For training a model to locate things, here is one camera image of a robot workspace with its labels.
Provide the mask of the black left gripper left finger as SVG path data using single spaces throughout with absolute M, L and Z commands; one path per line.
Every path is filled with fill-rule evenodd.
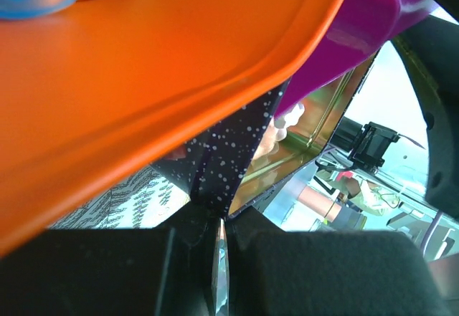
M 45 231 L 1 260 L 1 313 L 209 315 L 218 224 L 188 204 L 152 229 Z

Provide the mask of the orange tray of lollipops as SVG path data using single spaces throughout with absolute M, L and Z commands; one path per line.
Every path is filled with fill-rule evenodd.
M 290 77 L 343 0 L 88 0 L 1 23 L 1 253 Z

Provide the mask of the tin of opaque star candies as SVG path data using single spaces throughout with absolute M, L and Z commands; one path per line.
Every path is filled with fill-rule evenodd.
M 322 154 L 375 58 L 372 54 L 304 97 L 299 105 L 303 114 L 279 142 L 264 143 L 262 137 L 272 130 L 268 123 L 285 99 L 279 93 L 303 81 L 300 75 L 185 142 L 183 158 L 161 159 L 152 166 L 193 203 L 219 216 L 234 217 Z

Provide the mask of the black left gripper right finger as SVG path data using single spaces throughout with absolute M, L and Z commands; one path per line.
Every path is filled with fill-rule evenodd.
M 254 208 L 227 234 L 233 315 L 450 314 L 403 234 L 283 231 Z

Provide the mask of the purple plastic scoop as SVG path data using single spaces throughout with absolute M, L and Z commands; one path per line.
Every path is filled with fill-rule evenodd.
M 292 76 L 275 116 L 364 62 L 438 7 L 434 0 L 344 0 L 318 46 Z

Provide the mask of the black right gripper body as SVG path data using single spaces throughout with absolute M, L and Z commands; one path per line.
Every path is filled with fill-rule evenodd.
M 458 23 L 431 14 L 392 40 L 426 123 L 426 202 L 458 219 Z

